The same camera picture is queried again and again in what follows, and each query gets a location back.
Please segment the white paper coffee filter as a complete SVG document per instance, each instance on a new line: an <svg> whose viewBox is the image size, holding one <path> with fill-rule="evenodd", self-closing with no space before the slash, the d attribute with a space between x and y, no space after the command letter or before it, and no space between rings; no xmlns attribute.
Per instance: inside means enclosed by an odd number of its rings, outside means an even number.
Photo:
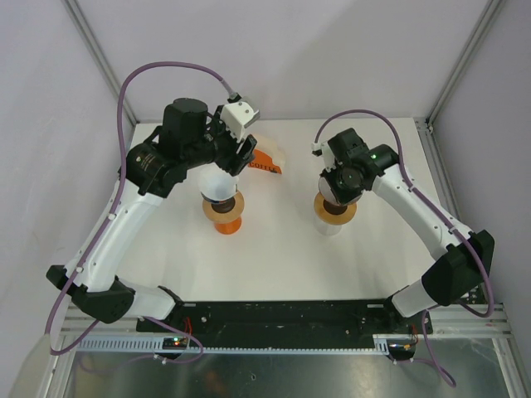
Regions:
<svg viewBox="0 0 531 398"><path fill-rule="evenodd" d="M212 199L231 199L236 195L239 177L233 177L216 164L204 166L199 174L200 193Z"/></svg>

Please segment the orange coffee filter box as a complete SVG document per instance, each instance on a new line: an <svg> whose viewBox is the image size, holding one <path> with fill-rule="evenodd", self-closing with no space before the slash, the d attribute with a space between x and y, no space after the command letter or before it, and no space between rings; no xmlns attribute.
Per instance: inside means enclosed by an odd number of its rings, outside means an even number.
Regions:
<svg viewBox="0 0 531 398"><path fill-rule="evenodd" d="M282 174L285 168L285 152L273 139L263 135L255 134L257 141L253 151L254 159L249 163L249 167L275 174Z"/></svg>

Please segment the clear glass carafe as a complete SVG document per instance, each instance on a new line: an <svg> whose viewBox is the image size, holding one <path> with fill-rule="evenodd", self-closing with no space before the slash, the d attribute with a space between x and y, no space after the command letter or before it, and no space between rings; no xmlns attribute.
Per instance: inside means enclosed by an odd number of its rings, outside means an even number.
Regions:
<svg viewBox="0 0 531 398"><path fill-rule="evenodd" d="M315 228L321 235L324 235L324 236L337 235L342 230L341 225L332 225L332 224L323 222L320 219L316 220Z"/></svg>

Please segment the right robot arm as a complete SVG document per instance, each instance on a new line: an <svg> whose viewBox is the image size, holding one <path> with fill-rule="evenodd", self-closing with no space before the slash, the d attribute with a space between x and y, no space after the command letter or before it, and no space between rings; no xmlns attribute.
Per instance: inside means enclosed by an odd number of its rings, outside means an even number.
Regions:
<svg viewBox="0 0 531 398"><path fill-rule="evenodd" d="M474 233L408 185L391 147L370 148L354 129L346 129L325 143L313 144L312 153L324 160L319 191L329 205L347 207L365 192L373 192L416 232L434 260L417 282L390 297L391 307L382 312L389 331L403 332L417 313L455 303L488 277L494 253L492 235Z"/></svg>

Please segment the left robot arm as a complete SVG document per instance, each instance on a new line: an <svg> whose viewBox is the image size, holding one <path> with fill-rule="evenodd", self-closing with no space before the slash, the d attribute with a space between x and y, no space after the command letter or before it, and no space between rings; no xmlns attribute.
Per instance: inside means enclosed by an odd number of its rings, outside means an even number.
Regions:
<svg viewBox="0 0 531 398"><path fill-rule="evenodd" d="M151 317L165 331L178 329L183 321L178 297L164 287L119 279L119 263L141 226L188 171L213 165L203 178L202 198L223 210L235 204L237 177L253 161L257 145L246 128L259 117L247 99L220 105L214 114L198 99L174 100L163 122L127 153L102 227L93 230L79 255L67 265L51 266L46 277L79 310L102 323Z"/></svg>

